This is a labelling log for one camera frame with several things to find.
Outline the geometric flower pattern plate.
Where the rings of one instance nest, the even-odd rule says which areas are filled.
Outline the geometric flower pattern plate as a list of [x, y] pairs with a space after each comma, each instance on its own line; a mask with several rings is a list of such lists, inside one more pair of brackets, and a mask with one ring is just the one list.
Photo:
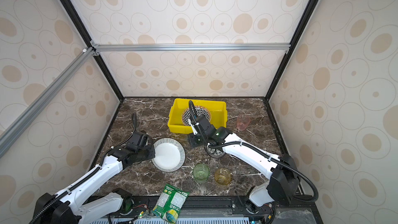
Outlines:
[[[211, 121], [211, 114], [210, 114], [210, 111], [208, 109], [206, 109], [203, 106], [196, 106], [195, 108], [196, 108], [196, 111], [197, 111], [198, 115], [204, 115], [208, 121]], [[183, 112], [183, 114], [181, 116], [182, 123], [185, 126], [189, 126], [190, 125], [189, 124], [190, 116], [191, 116], [190, 110], [189, 110], [189, 108], [187, 108]]]

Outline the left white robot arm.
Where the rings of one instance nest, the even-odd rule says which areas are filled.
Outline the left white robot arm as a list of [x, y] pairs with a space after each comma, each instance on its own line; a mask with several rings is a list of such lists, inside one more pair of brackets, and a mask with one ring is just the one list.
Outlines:
[[112, 177], [131, 165], [155, 157], [152, 138], [134, 131], [121, 144], [111, 147], [101, 162], [80, 179], [54, 195], [44, 194], [36, 202], [32, 224], [89, 224], [111, 213], [128, 214], [132, 195], [116, 189], [92, 202], [87, 200]]

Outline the black floral pattern bowl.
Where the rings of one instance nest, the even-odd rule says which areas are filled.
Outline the black floral pattern bowl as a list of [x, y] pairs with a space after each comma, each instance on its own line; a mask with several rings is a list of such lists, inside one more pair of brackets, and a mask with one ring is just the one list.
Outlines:
[[206, 153], [214, 159], [221, 159], [226, 153], [222, 150], [222, 148], [210, 148], [208, 146], [204, 147]]

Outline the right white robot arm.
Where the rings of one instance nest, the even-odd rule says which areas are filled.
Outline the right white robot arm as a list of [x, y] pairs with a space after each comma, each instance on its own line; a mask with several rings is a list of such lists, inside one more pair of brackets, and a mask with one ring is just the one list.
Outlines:
[[[231, 155], [242, 160], [264, 175], [268, 182], [249, 190], [246, 207], [261, 207], [276, 202], [290, 205], [293, 199], [302, 202], [316, 202], [319, 198], [315, 184], [299, 172], [294, 159], [289, 155], [279, 156], [266, 152], [242, 140], [231, 130], [216, 129], [203, 115], [190, 117], [188, 121], [193, 130], [194, 140], [205, 146], [211, 157]], [[313, 196], [299, 197], [295, 193], [301, 181], [307, 182]]]

